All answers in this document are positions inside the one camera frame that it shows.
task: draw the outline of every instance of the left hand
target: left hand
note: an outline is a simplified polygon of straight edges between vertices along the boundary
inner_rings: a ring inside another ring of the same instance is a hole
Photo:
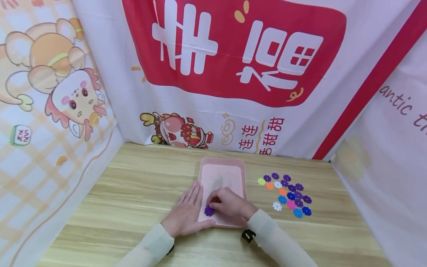
[[[214,220],[197,221],[202,207],[202,197],[203,186],[200,182],[194,183],[182,194],[181,199],[161,222],[161,225],[171,237],[190,235],[215,225]]]

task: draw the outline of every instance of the orange flower piece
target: orange flower piece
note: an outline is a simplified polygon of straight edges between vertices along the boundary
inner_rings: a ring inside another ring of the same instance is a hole
[[[266,183],[266,187],[267,187],[268,190],[273,190],[274,189],[274,184],[268,182],[268,183]]]
[[[279,189],[279,194],[286,197],[286,195],[288,194],[288,192],[286,192],[285,188],[280,188]]]

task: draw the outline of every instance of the white flower piece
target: white flower piece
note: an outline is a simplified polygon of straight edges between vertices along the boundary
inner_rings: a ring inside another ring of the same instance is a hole
[[[282,188],[283,186],[282,186],[282,184],[281,184],[279,181],[275,181],[275,182],[274,182],[274,187],[275,187],[275,188],[277,188],[277,189],[280,189],[280,188]]]
[[[282,210],[282,205],[279,202],[274,202],[273,203],[273,209],[275,211],[281,211]]]

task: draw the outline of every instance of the black clip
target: black clip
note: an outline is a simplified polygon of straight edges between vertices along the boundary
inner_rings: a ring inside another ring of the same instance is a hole
[[[174,248],[175,248],[175,245],[172,246],[172,248],[169,250],[169,252],[166,254],[166,256],[168,256]]]
[[[246,241],[248,244],[252,242],[252,240],[257,236],[257,234],[255,234],[253,231],[251,231],[250,229],[246,229],[245,231],[243,231],[242,233],[242,238],[244,239],[244,241]]]

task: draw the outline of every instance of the wrist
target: wrist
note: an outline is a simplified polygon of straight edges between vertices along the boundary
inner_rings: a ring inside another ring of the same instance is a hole
[[[247,203],[246,205],[244,205],[243,209],[242,209],[242,214],[241,216],[246,220],[249,221],[252,216],[258,211],[258,208],[255,207],[254,204],[252,203]]]
[[[170,237],[175,239],[179,236],[177,228],[173,224],[169,223],[167,220],[163,220],[160,224],[162,225],[163,229],[170,235]]]

